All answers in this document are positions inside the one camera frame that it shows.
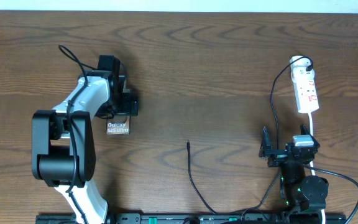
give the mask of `white background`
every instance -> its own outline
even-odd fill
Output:
[[[358,0],[0,0],[0,9],[358,13]]]

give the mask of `power strip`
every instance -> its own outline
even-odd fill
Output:
[[[294,56],[290,62],[292,63],[300,57],[302,56]],[[291,79],[299,113],[311,113],[319,108],[314,85],[314,70],[306,71],[310,63],[309,59],[303,58],[291,64]]]

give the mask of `wooden tabletop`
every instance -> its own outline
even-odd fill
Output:
[[[294,55],[314,60],[315,166],[358,181],[358,15],[0,11],[0,223],[72,212],[30,168],[32,115],[61,103],[80,74],[58,44],[94,66],[114,54],[139,92],[129,136],[107,136],[105,121],[92,123],[94,179],[115,211],[207,212],[188,180],[188,139],[193,179],[216,211],[257,205],[277,173],[258,158],[263,126],[275,141],[270,90]],[[274,100],[284,147],[308,125],[289,71]],[[327,211],[348,216],[355,185],[321,176]],[[262,208],[285,206],[276,184]]]

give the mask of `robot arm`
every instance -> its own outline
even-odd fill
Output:
[[[52,110],[37,111],[33,116],[33,175],[66,198],[76,214],[77,223],[104,223],[108,214],[108,204],[100,196],[92,179],[96,153],[91,120],[106,113],[137,116],[137,101],[132,100],[131,91],[126,89],[126,77],[119,76],[119,67],[117,58],[101,55],[98,69],[87,71],[86,88],[83,88],[85,78],[81,74],[78,86],[62,103]],[[70,147],[54,146],[50,142],[70,138],[67,121],[69,100],[72,100],[70,117],[77,158],[73,157],[72,142]],[[74,187],[67,192],[73,181],[74,159],[77,160],[77,174]]]

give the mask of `wooden table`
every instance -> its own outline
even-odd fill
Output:
[[[139,92],[131,135],[107,136],[93,121],[94,179],[115,211],[207,212],[188,180],[187,139],[195,184],[215,210],[257,205],[277,173],[258,158],[263,126],[275,141],[270,89],[298,54],[315,64],[315,164],[358,181],[358,15],[0,11],[0,223],[71,213],[30,170],[33,113],[64,100],[80,74],[58,44],[94,66],[114,54]],[[288,74],[275,87],[281,147],[308,124]],[[327,211],[349,215],[356,187],[321,176]],[[262,208],[285,206],[276,185]]]

